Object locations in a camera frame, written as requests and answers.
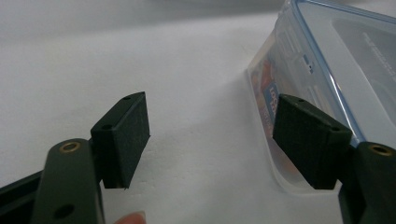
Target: white surface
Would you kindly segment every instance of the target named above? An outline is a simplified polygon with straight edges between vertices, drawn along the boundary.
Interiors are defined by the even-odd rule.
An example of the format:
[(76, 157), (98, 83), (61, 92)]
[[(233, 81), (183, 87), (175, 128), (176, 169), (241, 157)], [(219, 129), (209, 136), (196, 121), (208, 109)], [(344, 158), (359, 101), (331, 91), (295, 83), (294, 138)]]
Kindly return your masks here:
[(281, 4), (2, 1), (0, 186), (145, 91), (152, 136), (131, 188), (103, 190), (107, 223), (138, 210), (148, 223), (340, 223), (335, 194), (290, 195), (275, 182), (252, 111), (244, 70)]

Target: tabletop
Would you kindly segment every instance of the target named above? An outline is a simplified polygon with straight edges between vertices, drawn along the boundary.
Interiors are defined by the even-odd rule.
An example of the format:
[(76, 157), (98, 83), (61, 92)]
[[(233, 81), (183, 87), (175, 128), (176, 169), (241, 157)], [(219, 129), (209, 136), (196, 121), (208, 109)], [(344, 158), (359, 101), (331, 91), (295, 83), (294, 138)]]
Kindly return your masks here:
[[(396, 17), (393, 0), (338, 2)], [(337, 193), (273, 176), (245, 70), (282, 0), (0, 3), (0, 187), (145, 91), (151, 137), (131, 187), (103, 189), (107, 223), (342, 223)]]

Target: brass screw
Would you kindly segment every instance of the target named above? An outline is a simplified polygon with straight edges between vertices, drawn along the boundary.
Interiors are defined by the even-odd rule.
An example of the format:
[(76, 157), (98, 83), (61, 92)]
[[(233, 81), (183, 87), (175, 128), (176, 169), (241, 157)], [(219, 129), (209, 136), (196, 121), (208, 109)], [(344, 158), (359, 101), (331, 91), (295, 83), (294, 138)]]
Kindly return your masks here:
[(383, 147), (379, 145), (370, 145), (369, 148), (376, 154), (381, 156), (391, 156), (392, 150), (388, 147)]
[(74, 152), (81, 146), (80, 142), (68, 142), (59, 148), (62, 153)]

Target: plastic container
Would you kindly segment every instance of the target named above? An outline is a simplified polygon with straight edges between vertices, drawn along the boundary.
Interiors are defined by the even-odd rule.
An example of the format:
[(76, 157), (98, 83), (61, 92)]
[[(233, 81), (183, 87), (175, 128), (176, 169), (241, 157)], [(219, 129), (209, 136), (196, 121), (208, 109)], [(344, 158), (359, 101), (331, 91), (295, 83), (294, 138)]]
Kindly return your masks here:
[(396, 148), (396, 19), (315, 0), (289, 0), (247, 73), (276, 179), (312, 189), (272, 139), (277, 96), (309, 101), (353, 131), (351, 145)]

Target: container lid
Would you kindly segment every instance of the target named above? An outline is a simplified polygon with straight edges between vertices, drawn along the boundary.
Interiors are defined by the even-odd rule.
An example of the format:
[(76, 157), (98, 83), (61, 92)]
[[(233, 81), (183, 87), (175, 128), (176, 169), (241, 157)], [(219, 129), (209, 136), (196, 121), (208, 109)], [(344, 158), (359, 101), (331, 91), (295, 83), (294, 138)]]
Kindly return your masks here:
[(290, 3), (355, 144), (396, 148), (396, 19), (324, 1)]

